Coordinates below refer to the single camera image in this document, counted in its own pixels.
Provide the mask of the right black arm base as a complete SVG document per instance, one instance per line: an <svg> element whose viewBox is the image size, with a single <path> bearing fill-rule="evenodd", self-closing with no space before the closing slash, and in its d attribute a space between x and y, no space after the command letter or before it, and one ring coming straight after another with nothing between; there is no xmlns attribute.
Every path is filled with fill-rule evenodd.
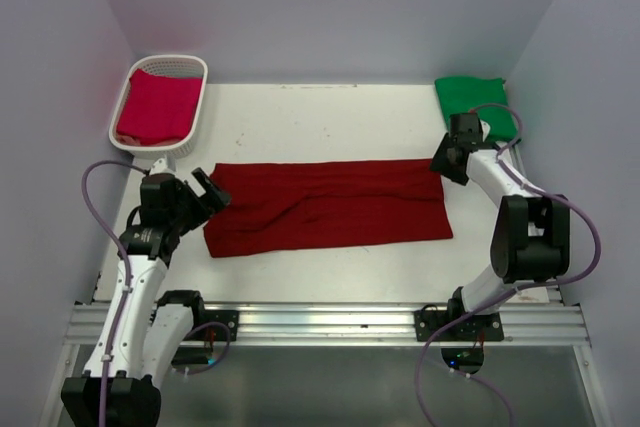
<svg viewBox="0 0 640 427"><path fill-rule="evenodd" d="M453 313L436 304L426 304L413 312L414 332L418 342L426 342L438 329L453 322ZM440 342L500 342L505 339L502 321L498 313L475 315L463 321L455 321L441 333Z"/></svg>

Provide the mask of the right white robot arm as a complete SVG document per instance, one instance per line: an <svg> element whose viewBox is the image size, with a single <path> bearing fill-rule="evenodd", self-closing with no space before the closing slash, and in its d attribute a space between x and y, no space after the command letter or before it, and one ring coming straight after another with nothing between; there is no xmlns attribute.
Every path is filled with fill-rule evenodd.
<svg viewBox="0 0 640 427"><path fill-rule="evenodd" d="M452 320L493 314L520 288L555 279L569 267L569 208L536 193L488 142L488 131L475 112L453 115L430 165L456 184L475 183L497 207L489 265L449 299Z"/></svg>

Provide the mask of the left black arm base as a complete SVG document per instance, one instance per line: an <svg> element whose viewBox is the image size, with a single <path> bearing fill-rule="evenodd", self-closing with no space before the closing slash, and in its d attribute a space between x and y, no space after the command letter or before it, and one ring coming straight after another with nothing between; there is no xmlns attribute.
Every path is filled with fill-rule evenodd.
<svg viewBox="0 0 640 427"><path fill-rule="evenodd" d="M206 310L201 315L200 321L201 325L212 322L225 325L230 332L230 341L236 341L238 327L240 325L240 312L238 310ZM197 333L196 338L205 342L222 342L226 341L226 334L220 326L209 326Z"/></svg>

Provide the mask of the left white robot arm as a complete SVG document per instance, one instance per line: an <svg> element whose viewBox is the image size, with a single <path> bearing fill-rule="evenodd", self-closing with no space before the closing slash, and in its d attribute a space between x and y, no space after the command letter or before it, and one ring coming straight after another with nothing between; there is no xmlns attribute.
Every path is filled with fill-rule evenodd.
<svg viewBox="0 0 640 427"><path fill-rule="evenodd" d="M232 326L207 317L196 290L161 292L180 240L231 203L230 195L200 168L197 194L165 160L144 170L140 202L121 234L110 232L118 253L112 301L94 350L78 376L64 380L62 403L76 426L154 426L161 386L175 369L189 377L218 364L178 364L180 345L201 334L206 346L235 339Z"/></svg>

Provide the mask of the dark red t shirt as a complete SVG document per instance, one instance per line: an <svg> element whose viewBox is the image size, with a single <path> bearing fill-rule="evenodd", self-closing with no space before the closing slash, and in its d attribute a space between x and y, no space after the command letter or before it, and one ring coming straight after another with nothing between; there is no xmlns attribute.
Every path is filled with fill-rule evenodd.
<svg viewBox="0 0 640 427"><path fill-rule="evenodd" d="M427 159L216 165L232 200L204 228L213 258L452 238Z"/></svg>

